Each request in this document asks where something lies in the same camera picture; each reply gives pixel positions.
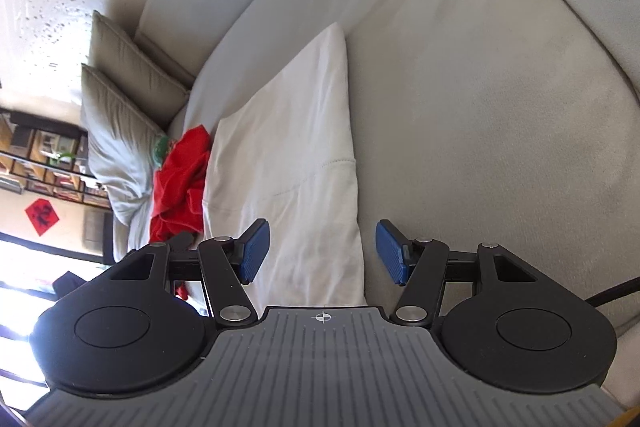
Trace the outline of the beige t-shirt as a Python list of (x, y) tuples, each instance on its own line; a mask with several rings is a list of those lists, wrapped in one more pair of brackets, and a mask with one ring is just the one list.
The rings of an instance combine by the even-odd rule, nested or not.
[(269, 306), (364, 305), (358, 181), (344, 32), (327, 27), (217, 124), (203, 195), (204, 236), (269, 223), (246, 291)]

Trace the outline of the green plush toy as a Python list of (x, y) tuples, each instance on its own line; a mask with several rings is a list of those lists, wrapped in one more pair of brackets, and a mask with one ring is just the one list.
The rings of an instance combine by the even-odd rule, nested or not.
[(160, 169), (172, 149), (172, 140), (166, 134), (159, 135), (153, 145), (152, 161), (156, 169)]

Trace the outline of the red garment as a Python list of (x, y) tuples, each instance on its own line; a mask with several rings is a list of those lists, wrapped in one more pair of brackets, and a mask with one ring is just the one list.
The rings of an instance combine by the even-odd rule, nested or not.
[(182, 232), (203, 233), (202, 200), (212, 144), (203, 126), (167, 142), (163, 164), (154, 173), (150, 243), (167, 242)]

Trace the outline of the red wall decoration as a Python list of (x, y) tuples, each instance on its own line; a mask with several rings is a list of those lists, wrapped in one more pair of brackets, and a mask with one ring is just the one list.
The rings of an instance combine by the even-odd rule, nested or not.
[(25, 209), (25, 213), (39, 236), (43, 236), (60, 221), (52, 204), (44, 198), (37, 198)]

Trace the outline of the light green cushion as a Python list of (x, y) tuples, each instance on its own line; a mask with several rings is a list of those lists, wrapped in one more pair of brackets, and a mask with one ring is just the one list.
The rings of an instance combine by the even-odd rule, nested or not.
[(81, 124), (88, 166), (107, 191), (112, 210), (129, 225), (153, 192), (153, 150), (164, 132), (105, 75), (81, 66)]

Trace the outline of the olive back cushion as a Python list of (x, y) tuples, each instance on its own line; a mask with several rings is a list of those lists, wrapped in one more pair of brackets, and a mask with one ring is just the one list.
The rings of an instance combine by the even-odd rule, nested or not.
[(186, 86), (146, 55), (114, 20), (98, 11), (92, 13), (89, 65), (163, 129), (188, 101)]

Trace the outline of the wooden bookshelf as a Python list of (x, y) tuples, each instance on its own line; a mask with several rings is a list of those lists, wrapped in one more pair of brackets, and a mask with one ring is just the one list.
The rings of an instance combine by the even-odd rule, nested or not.
[(1, 187), (110, 210), (88, 165), (88, 134), (67, 122), (1, 109)]

